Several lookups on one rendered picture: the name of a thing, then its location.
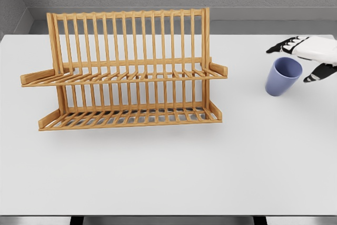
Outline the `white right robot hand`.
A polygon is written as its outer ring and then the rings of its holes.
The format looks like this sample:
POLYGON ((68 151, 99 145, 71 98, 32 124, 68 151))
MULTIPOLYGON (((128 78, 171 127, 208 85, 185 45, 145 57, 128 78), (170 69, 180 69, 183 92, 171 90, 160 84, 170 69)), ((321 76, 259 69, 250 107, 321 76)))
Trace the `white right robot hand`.
POLYGON ((323 80, 337 72, 337 40, 319 36, 295 36, 269 48, 267 53, 285 52, 320 63, 303 82, 323 80))

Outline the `blue cup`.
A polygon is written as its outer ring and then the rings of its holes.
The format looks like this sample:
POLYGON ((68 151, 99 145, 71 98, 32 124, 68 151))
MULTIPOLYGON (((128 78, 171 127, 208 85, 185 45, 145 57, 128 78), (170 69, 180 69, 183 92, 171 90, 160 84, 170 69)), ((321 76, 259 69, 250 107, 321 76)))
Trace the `blue cup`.
POLYGON ((265 90, 269 95, 280 96, 301 76, 302 66, 289 57, 280 57, 273 63, 267 77, 265 90))

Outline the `wooden two-tier dish rack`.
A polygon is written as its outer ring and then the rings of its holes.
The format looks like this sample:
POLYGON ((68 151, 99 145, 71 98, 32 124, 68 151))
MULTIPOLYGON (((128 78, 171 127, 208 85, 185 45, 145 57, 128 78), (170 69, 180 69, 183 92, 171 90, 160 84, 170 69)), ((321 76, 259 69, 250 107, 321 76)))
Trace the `wooden two-tier dish rack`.
POLYGON ((21 76, 54 86, 58 109, 40 131, 218 123, 210 81, 210 10, 47 15, 53 67, 21 76))

